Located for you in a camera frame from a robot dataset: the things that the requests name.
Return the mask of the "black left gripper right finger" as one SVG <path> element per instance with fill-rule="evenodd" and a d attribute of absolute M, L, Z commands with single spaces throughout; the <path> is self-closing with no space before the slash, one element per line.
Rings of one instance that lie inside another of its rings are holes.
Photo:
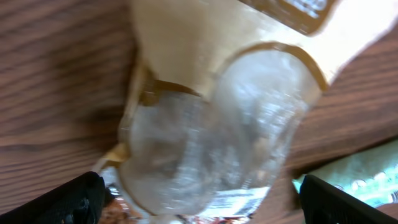
<path fill-rule="evenodd" d="M 305 176 L 299 199 L 306 224 L 397 224 L 397 219 L 314 175 Z"/>

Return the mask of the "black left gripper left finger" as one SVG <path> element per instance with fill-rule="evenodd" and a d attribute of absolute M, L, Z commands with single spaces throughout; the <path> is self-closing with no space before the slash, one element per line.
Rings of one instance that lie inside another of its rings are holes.
<path fill-rule="evenodd" d="M 2 214 L 1 224 L 95 224 L 100 220 L 104 200 L 104 180 L 90 171 Z"/>

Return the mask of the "teal tissue packet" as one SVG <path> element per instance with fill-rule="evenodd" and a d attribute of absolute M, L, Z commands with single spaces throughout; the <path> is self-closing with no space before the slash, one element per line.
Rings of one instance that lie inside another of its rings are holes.
<path fill-rule="evenodd" d="M 397 203 L 397 141 L 344 157 L 309 174 L 374 208 Z"/>

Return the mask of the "brown snack bag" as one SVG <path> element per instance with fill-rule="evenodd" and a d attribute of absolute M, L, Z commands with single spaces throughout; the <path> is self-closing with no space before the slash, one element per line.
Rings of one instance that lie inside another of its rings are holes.
<path fill-rule="evenodd" d="M 136 66 L 101 223 L 246 223 L 301 120 L 397 0 L 131 1 Z"/>

